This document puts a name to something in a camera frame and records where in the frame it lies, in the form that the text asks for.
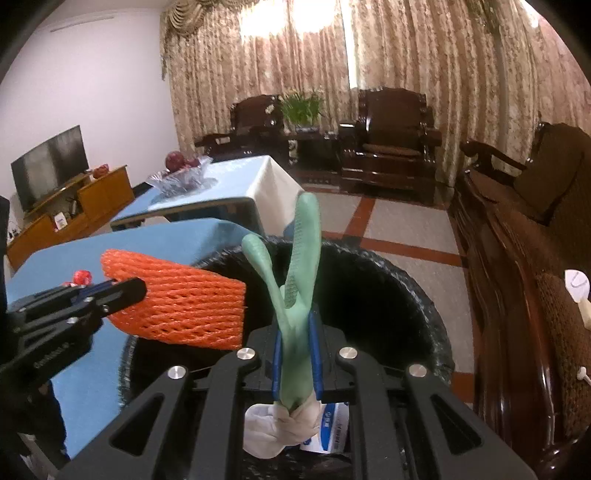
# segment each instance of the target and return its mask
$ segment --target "fruit foam net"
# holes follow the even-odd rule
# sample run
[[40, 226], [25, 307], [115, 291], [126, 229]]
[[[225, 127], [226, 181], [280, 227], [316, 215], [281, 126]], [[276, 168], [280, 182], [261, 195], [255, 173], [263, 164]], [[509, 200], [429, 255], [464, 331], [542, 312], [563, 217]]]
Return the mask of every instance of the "fruit foam net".
[[138, 277], [146, 283], [143, 301], [109, 316], [119, 330], [164, 343], [242, 346], [243, 282], [124, 250], [109, 249], [100, 261], [107, 278]]

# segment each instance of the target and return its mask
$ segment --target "potted plant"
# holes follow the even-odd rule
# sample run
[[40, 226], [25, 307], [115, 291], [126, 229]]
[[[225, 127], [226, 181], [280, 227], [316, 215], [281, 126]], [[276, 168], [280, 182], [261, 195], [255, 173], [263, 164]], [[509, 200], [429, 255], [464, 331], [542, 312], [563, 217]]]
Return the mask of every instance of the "potted plant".
[[283, 117], [295, 128], [296, 132], [317, 132], [322, 97], [315, 91], [309, 95], [304, 92], [289, 92], [280, 96]]

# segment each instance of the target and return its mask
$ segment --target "curtain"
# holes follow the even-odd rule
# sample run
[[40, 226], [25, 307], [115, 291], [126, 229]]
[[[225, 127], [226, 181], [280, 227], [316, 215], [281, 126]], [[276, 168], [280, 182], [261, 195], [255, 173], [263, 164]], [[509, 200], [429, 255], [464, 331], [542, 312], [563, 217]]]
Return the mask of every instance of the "curtain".
[[241, 13], [248, 96], [319, 92], [322, 128], [351, 118], [340, 0], [261, 0]]
[[494, 41], [464, 1], [350, 0], [359, 88], [425, 93], [441, 130], [437, 179], [453, 185], [459, 142], [496, 145], [499, 85]]
[[320, 92], [325, 130], [353, 115], [339, 0], [261, 0], [241, 12], [218, 5], [194, 34], [165, 41], [185, 152], [196, 137], [228, 131], [232, 103], [262, 93]]
[[537, 119], [591, 133], [591, 87], [552, 27], [522, 0], [483, 4], [495, 28], [481, 2], [349, 0], [359, 88], [427, 95], [443, 134], [437, 179], [450, 186], [468, 162], [467, 138], [524, 162]]
[[196, 137], [230, 128], [229, 107], [244, 89], [239, 14], [216, 6], [193, 35], [168, 39], [167, 73], [184, 153]]

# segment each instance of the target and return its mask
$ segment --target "red candy wrapper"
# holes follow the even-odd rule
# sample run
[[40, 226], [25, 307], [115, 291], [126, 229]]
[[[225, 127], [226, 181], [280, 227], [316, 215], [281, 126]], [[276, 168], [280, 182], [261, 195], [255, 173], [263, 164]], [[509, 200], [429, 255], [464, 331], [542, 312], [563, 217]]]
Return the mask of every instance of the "red candy wrapper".
[[92, 283], [92, 274], [88, 270], [78, 270], [72, 277], [72, 283], [76, 285], [90, 285]]

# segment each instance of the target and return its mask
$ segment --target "small box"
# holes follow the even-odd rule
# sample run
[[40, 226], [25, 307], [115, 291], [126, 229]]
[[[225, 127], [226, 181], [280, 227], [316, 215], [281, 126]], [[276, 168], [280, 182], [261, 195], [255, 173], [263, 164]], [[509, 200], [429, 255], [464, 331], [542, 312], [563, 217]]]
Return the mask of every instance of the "small box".
[[66, 220], [66, 216], [64, 215], [63, 212], [60, 212], [57, 215], [55, 215], [55, 217], [53, 218], [53, 221], [56, 223], [56, 227], [58, 230], [61, 230], [62, 228], [64, 228], [68, 224], [68, 221]]

